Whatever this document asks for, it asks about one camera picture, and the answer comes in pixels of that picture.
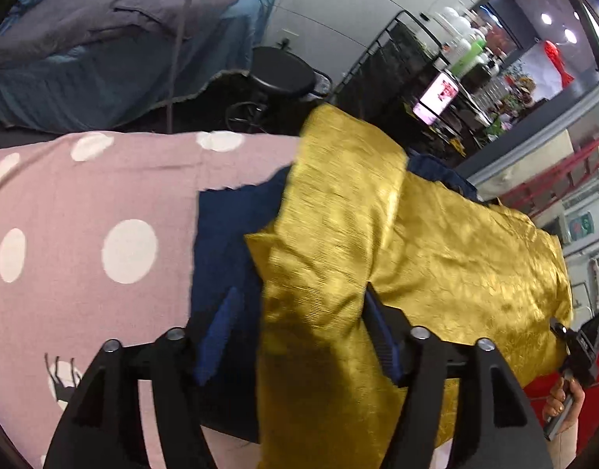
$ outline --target gray blanket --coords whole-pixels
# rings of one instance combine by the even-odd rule
[[[185,39],[238,0],[193,0]],[[0,37],[0,67],[46,58],[77,45],[126,34],[175,36],[184,0],[44,0]]]

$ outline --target power outlet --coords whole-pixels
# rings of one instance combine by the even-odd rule
[[[292,32],[286,28],[282,28],[275,36],[275,45],[282,45],[287,43],[287,49],[292,49],[293,43],[299,38],[299,34]]]

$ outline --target human hand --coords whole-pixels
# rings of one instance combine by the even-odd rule
[[[569,411],[569,414],[564,419],[564,423],[560,427],[558,434],[569,430],[570,427],[577,423],[581,408],[584,405],[584,399],[586,398],[586,393],[577,379],[572,378],[570,380],[569,389],[573,396],[573,405]],[[560,380],[558,380],[553,388],[551,388],[551,392],[547,397],[547,403],[542,409],[542,419],[547,421],[550,417],[558,416],[564,410],[562,403],[565,399],[566,393],[564,393],[564,378],[560,377]]]

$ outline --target round stool seat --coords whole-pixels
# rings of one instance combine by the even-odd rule
[[[276,47],[254,49],[249,73],[256,87],[267,95],[303,97],[317,82],[310,65],[294,54]]]

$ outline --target gold fabric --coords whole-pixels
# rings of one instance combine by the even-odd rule
[[[264,280],[257,395],[264,469],[379,468],[405,397],[361,321],[366,283],[443,340],[495,341],[523,385],[560,363],[571,316],[557,239],[405,172],[389,137],[332,106],[302,131],[279,217],[247,242]],[[445,386],[437,443],[452,435]]]

